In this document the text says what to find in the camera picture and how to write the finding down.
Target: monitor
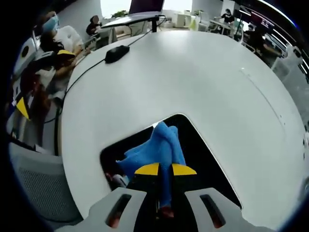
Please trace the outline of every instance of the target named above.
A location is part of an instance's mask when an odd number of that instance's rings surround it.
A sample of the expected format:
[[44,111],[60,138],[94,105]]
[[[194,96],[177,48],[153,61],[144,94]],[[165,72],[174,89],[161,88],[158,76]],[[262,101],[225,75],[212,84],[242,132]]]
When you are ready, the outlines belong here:
[[129,15],[144,12],[162,12],[164,0],[132,0]]

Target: laptop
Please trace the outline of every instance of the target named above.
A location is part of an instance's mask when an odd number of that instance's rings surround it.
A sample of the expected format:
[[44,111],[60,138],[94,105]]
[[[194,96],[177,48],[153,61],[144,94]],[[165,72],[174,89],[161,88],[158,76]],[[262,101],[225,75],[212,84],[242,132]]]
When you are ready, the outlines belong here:
[[154,18],[162,14],[164,0],[132,0],[129,14],[103,25],[101,28],[128,26]]

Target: ceiling light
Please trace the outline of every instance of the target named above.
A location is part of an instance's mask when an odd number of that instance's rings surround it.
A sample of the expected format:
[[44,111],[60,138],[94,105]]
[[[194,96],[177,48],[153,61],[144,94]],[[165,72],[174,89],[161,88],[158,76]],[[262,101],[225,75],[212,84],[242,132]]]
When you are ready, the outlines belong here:
[[239,10],[239,12],[242,12],[242,13],[244,13],[244,14],[246,14],[246,15],[251,16],[251,14],[250,14],[250,13],[247,13],[247,12],[245,12],[245,11]]
[[268,2],[265,2],[264,0],[258,0],[258,1],[261,2],[261,3],[264,3],[266,6],[269,6],[271,9],[277,11],[279,14],[281,14],[283,17],[285,17],[290,23],[292,23],[296,27],[296,24],[292,20],[290,20],[289,17],[286,16],[282,11],[278,10],[276,7],[269,4]]
[[274,34],[271,34],[271,36],[274,37],[276,40],[278,40],[286,48],[286,45],[280,39],[278,39]]
[[300,66],[303,68],[305,74],[307,74],[307,71],[305,70],[304,66],[302,64]]
[[305,60],[303,59],[303,62],[305,63],[305,65],[307,66],[307,68],[309,69],[309,66],[308,64],[305,62]]
[[283,35],[281,35],[279,32],[277,32],[275,29],[274,29],[274,32],[276,32],[278,35],[280,35],[289,45],[292,46],[292,44],[291,44],[287,39],[285,39],[285,38],[283,37]]

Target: yellow tab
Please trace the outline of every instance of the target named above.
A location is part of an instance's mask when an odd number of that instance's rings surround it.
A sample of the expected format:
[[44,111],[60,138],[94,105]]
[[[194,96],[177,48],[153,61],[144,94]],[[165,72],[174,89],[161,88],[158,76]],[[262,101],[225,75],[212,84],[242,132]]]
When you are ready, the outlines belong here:
[[188,166],[184,166],[181,164],[172,164],[174,175],[196,175],[196,171]]
[[59,50],[58,53],[57,53],[57,55],[62,55],[62,54],[67,54],[67,55],[75,56],[74,53],[69,52],[69,51],[67,51],[67,50]]
[[26,109],[26,106],[25,106],[24,98],[21,98],[19,100],[19,102],[17,103],[17,108],[22,113],[22,115],[25,116],[26,119],[29,120],[29,115],[28,115],[28,112],[27,112],[27,109]]
[[135,174],[141,175],[158,175],[159,171],[159,163],[152,163],[145,166],[140,167],[135,171]]

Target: potted plant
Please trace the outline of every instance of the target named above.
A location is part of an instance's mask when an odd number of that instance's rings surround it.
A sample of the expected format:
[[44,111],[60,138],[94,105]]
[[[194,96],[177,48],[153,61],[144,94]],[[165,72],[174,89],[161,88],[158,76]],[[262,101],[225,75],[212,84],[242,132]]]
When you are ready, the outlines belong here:
[[196,10],[196,11],[194,11],[194,15],[195,15],[195,16],[199,16],[199,13],[200,13],[200,12],[204,12],[204,11],[203,11],[203,10]]
[[129,14],[129,12],[127,12],[127,11],[125,11],[125,10],[123,10],[123,11],[118,11],[118,12],[116,12],[116,13],[114,13],[114,14],[112,15],[112,18],[124,17],[124,16],[126,16],[126,15],[128,15],[128,14]]

